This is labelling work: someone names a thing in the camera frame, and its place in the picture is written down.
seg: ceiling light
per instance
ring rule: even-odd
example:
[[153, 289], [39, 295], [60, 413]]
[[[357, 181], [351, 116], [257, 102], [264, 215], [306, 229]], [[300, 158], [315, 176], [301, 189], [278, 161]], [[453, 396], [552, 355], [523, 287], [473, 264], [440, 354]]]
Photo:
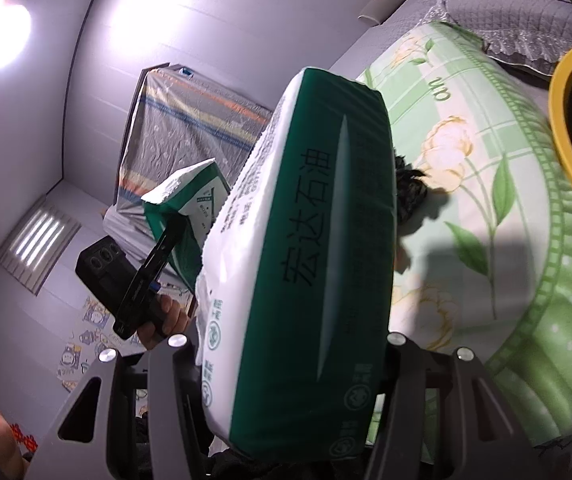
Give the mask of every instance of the ceiling light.
[[19, 56], [31, 33], [31, 15], [21, 5], [0, 7], [0, 68]]

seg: tissue package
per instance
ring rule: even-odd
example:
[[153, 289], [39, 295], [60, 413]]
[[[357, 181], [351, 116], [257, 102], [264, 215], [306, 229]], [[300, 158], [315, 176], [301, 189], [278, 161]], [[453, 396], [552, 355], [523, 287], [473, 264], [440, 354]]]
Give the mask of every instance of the tissue package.
[[364, 445], [383, 371], [395, 171], [379, 92], [307, 68], [217, 216], [197, 277], [210, 429], [266, 462]]

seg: black handheld device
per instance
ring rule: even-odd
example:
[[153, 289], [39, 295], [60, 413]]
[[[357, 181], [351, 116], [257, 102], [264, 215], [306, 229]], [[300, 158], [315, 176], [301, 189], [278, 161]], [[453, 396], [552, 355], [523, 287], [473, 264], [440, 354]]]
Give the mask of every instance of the black handheld device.
[[157, 278], [181, 239], [186, 221], [179, 214], [169, 217], [167, 228], [139, 270], [109, 236], [79, 254], [77, 276], [115, 317], [112, 329], [122, 339], [130, 338], [146, 321], [152, 321], [157, 335], [165, 337], [162, 332], [165, 314], [157, 301]]

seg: hand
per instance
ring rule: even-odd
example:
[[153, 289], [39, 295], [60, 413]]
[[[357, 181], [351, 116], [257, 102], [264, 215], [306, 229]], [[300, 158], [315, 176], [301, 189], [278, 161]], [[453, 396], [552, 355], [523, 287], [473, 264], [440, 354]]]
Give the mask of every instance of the hand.
[[[162, 311], [166, 314], [162, 327], [163, 334], [168, 336], [183, 332], [189, 319], [188, 314], [181, 309], [179, 302], [164, 295], [159, 296], [159, 303]], [[159, 339], [155, 336], [155, 325], [151, 321], [140, 326], [137, 329], [137, 335], [146, 350], [152, 350], [159, 343]]]

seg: yellow flower print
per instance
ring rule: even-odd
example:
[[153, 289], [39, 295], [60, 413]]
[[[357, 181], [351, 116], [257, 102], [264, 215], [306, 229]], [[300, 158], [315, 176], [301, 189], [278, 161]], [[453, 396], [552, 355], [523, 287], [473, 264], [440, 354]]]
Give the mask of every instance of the yellow flower print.
[[402, 44], [397, 47], [395, 54], [393, 56], [393, 60], [390, 62], [391, 67], [396, 67], [408, 59], [413, 54], [427, 54], [426, 49], [423, 43], [411, 34], [406, 35], [406, 39], [402, 42]]
[[415, 288], [407, 294], [394, 286], [388, 330], [405, 334], [426, 350], [443, 350], [451, 343], [458, 310], [452, 296], [434, 286]]
[[469, 124], [461, 117], [439, 121], [421, 145], [421, 157], [415, 163], [426, 174], [423, 181], [432, 189], [452, 193], [464, 179], [463, 162], [472, 153]]

